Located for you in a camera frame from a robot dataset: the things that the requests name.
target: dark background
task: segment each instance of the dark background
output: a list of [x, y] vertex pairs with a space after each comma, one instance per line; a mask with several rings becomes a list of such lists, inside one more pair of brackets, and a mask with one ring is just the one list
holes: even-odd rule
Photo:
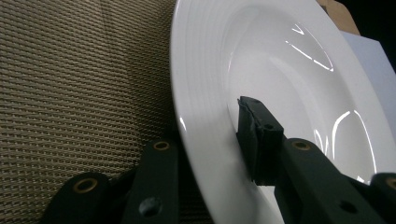
[[349, 10], [362, 36], [377, 40], [396, 70], [396, 1], [337, 0]]

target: glossy plate surface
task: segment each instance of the glossy plate surface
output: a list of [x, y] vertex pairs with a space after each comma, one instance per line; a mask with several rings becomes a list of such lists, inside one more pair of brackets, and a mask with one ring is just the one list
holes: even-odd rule
[[179, 129], [216, 223], [278, 223], [269, 188], [248, 178], [235, 137], [236, 99], [262, 101], [287, 137], [316, 143], [366, 182], [396, 171], [375, 92], [347, 42], [313, 0], [180, 0], [171, 70]]

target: woven placemat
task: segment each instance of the woven placemat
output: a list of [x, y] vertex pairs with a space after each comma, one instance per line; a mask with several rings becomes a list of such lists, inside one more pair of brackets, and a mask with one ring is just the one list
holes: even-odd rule
[[68, 178], [118, 176], [161, 136], [174, 5], [0, 1], [1, 223], [36, 223]]

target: round hole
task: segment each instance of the round hole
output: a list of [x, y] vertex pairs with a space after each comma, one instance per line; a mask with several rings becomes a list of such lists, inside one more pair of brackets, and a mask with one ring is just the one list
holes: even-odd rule
[[353, 205], [352, 203], [349, 203], [347, 201], [340, 201], [338, 206], [340, 206], [341, 209], [343, 209], [344, 211], [346, 211], [348, 213], [351, 213], [351, 214], [358, 213], [358, 209], [356, 209], [355, 205]]
[[73, 187], [73, 191], [75, 193], [87, 193], [93, 190], [96, 185], [98, 185], [98, 181], [94, 178], [85, 178], [79, 180]]
[[169, 147], [170, 147], [169, 143], [167, 143], [167, 142], [158, 142], [158, 143], [154, 144], [154, 148], [157, 150], [166, 150]]
[[300, 150], [309, 150], [309, 148], [311, 148], [307, 143], [304, 142], [293, 142], [292, 144], [294, 147]]
[[139, 213], [143, 217], [154, 217], [161, 213], [163, 204], [159, 198], [147, 198], [139, 205]]
[[396, 178], [394, 177], [388, 177], [387, 178], [387, 184], [393, 189], [396, 189]]
[[271, 130], [274, 128], [274, 126], [272, 126], [271, 124], [264, 124], [264, 128]]

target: ceramic plate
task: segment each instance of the ceramic plate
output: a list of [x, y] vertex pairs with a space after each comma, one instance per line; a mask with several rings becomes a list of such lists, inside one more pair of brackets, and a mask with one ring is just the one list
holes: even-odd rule
[[358, 60], [314, 0], [180, 0], [171, 37], [179, 129], [216, 223], [278, 223], [271, 189], [248, 179], [237, 99], [262, 101], [287, 137], [316, 143], [367, 183], [396, 171], [395, 142]]

